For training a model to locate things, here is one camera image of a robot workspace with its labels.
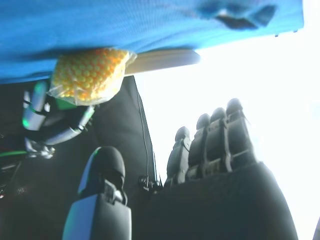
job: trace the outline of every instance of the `blue tablecloth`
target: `blue tablecloth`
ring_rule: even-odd
[[[0,9],[0,84],[47,78],[73,51],[199,49],[304,25],[302,0],[2,0]],[[242,18],[253,24],[234,29]]]

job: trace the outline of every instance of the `black backdrop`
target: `black backdrop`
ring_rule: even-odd
[[[3,135],[22,132],[23,93],[33,85],[32,82],[0,85],[0,133]],[[147,199],[137,184],[138,177],[147,171],[144,137],[149,176],[154,180],[152,143],[143,105],[134,77],[126,77],[120,92],[96,109],[88,132],[57,145],[52,159],[32,158],[22,162],[7,195],[0,201],[0,239],[61,239],[69,208],[77,198],[82,172],[98,146],[114,146],[122,153],[128,206],[132,209],[132,219],[139,218]]]

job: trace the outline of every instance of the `clear plastic wrap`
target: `clear plastic wrap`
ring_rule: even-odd
[[[48,94],[77,106],[96,105],[120,90],[134,52],[100,48],[59,57]]]

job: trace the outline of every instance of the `black cable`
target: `black cable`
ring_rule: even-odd
[[[135,88],[136,88],[136,95],[137,95],[137,99],[138,99],[138,107],[139,107],[140,118],[141,118],[143,141],[144,141],[144,147],[145,147],[145,153],[146,153],[146,180],[149,181],[149,154],[148,154],[146,135],[145,135],[145,126],[144,126],[144,120],[143,120],[143,117],[142,117],[142,111],[141,111],[141,105],[140,105],[140,99],[139,99],[139,92],[138,92],[137,84],[135,85]]]

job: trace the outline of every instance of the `plastic-wrapped corn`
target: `plastic-wrapped corn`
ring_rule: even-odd
[[[101,48],[59,57],[49,95],[75,105],[109,101],[120,90],[126,66],[136,54]]]

